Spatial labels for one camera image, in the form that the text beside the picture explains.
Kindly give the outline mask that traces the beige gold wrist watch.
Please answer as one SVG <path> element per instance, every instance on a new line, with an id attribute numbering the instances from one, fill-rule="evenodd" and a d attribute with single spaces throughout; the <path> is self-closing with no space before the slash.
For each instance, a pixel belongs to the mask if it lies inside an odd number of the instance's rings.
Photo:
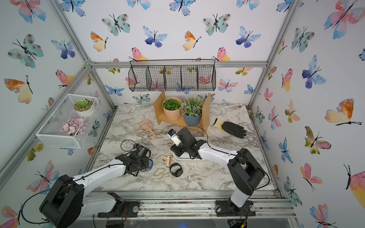
<path id="1" fill-rule="evenodd" d="M 157 170 L 154 172 L 153 176 L 154 176 L 155 178 L 160 179 L 160 178 L 163 178 L 163 177 L 164 177 L 165 173 L 166 173 L 166 169 L 164 169 L 164 168 L 159 168 L 159 169 L 157 169 Z"/>

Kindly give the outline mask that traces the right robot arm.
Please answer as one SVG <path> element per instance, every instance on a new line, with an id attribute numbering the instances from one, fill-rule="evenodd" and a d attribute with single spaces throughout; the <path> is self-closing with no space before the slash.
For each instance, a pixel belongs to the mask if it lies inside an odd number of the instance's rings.
<path id="1" fill-rule="evenodd" d="M 235 183 L 235 190 L 229 199 L 231 206 L 241 209 L 267 173 L 246 148 L 238 151 L 223 149 L 210 144 L 209 140 L 197 140 L 187 128 L 168 132 L 174 145 L 171 150 L 176 156 L 188 154 L 190 159 L 208 160 L 226 166 Z"/>

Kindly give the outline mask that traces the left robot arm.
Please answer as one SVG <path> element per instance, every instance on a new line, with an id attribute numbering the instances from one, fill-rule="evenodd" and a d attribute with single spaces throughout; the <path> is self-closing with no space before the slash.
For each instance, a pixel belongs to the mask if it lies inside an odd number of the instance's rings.
<path id="1" fill-rule="evenodd" d="M 41 223 L 51 223 L 56 228 L 67 228 L 78 218 L 88 215 L 126 215 L 121 199 L 114 193 L 106 197 L 86 197 L 94 189 L 114 178 L 125 174 L 137 176 L 140 172 L 148 171 L 150 156 L 150 149 L 136 143 L 132 150 L 97 169 L 74 177 L 59 177 L 51 188 L 40 191 L 46 194 L 40 205 L 40 212 L 45 216 Z"/>

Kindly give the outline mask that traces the white storage box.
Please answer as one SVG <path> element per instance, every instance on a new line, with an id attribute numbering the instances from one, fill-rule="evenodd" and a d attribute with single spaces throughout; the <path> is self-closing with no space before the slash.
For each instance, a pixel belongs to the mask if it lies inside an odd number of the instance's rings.
<path id="1" fill-rule="evenodd" d="M 204 143 L 205 144 L 211 143 L 211 141 L 208 140 L 207 137 L 197 136 L 197 137 L 195 137 L 195 139 L 196 139 L 197 145 L 196 146 L 193 145 L 193 147 L 201 146 Z M 197 157 L 195 157 L 194 159 L 191 159 L 190 158 L 190 155 L 187 152 L 183 152 L 180 156 L 178 156 L 175 153 L 173 153 L 173 157 L 178 162 L 191 162 L 191 161 L 201 162 L 202 161 L 201 159 L 199 159 L 199 155 L 197 155 Z"/>

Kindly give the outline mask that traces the blue pot herb plant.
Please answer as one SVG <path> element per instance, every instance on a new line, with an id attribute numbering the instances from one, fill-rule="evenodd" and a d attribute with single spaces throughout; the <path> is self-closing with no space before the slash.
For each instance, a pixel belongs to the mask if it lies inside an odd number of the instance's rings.
<path id="1" fill-rule="evenodd" d="M 189 97 L 182 104 L 184 121 L 187 125 L 196 126 L 202 117 L 204 101 L 201 97 Z"/>

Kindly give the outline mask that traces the wooden shelf stand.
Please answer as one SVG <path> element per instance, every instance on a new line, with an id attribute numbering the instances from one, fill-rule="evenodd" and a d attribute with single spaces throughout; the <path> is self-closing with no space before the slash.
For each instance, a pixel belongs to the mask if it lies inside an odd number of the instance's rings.
<path id="1" fill-rule="evenodd" d="M 207 131 L 208 126 L 210 125 L 211 93 L 208 93 L 207 98 L 204 102 L 204 105 L 202 107 L 202 117 L 197 126 L 188 127 L 188 125 L 184 120 L 182 111 L 180 112 L 179 119 L 170 120 L 168 116 L 165 114 L 165 111 L 163 109 L 163 101 L 165 100 L 166 100 L 166 95 L 165 92 L 163 91 L 153 104 L 158 124 L 161 124 L 161 122 L 167 122 L 180 127 L 187 127 L 190 130 L 201 133 L 202 136 L 206 136 L 206 133 L 202 129 Z"/>

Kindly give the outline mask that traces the pink pot green plant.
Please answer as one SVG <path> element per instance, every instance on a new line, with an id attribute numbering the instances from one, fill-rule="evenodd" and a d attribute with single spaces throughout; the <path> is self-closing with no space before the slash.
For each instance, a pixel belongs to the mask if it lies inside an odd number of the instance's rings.
<path id="1" fill-rule="evenodd" d="M 180 118 L 182 102 L 179 98 L 167 98 L 162 102 L 162 106 L 167 119 L 175 121 Z"/>

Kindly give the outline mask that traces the black work glove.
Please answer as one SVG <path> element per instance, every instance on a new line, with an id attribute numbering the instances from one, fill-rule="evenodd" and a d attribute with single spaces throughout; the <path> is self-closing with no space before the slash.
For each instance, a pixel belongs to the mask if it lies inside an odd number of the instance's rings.
<path id="1" fill-rule="evenodd" d="M 243 126 L 237 125 L 229 121 L 222 121 L 218 118 L 216 118 L 213 126 L 240 139 L 243 139 L 247 135 L 247 131 L 244 129 Z"/>

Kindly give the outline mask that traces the pink flower decoration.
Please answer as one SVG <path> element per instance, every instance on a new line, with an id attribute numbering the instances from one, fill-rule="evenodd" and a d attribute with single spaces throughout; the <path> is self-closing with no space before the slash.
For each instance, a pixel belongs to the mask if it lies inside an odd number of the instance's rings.
<path id="1" fill-rule="evenodd" d="M 83 135 L 87 125 L 82 118 L 72 118 L 62 124 L 60 132 L 69 136 Z"/>

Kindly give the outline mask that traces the succulent in white pot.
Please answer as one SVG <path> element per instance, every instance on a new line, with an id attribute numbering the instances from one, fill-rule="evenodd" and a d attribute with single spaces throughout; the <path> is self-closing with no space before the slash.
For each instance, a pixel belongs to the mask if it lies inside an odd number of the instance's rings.
<path id="1" fill-rule="evenodd" d="M 87 113 L 93 106 L 93 100 L 90 99 L 78 99 L 73 107 L 80 118 L 85 118 Z"/>

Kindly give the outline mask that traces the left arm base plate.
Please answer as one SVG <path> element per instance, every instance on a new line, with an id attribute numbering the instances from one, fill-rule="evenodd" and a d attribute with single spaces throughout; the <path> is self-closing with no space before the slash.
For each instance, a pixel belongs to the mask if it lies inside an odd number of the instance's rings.
<path id="1" fill-rule="evenodd" d="M 136 218 L 141 205 L 139 201 L 128 201 L 117 195 L 115 192 L 108 192 L 116 203 L 109 212 L 98 213 L 98 218 Z"/>

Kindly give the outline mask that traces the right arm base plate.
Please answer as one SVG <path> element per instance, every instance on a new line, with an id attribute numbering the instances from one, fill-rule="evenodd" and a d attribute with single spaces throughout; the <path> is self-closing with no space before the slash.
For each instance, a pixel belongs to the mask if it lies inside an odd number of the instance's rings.
<path id="1" fill-rule="evenodd" d="M 215 202 L 215 212 L 218 217 L 253 217 L 256 216 L 256 212 L 254 210 L 255 207 L 253 206 L 253 202 L 250 200 L 246 201 L 242 207 L 237 207 L 229 199 L 217 200 Z"/>

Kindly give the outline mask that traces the white mesh wall shelf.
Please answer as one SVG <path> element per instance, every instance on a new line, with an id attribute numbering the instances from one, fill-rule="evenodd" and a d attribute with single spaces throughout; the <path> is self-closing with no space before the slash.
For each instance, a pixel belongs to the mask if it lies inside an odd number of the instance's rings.
<path id="1" fill-rule="evenodd" d="M 80 149 L 99 106 L 97 97 L 67 94 L 36 132 L 36 137 L 48 147 Z"/>

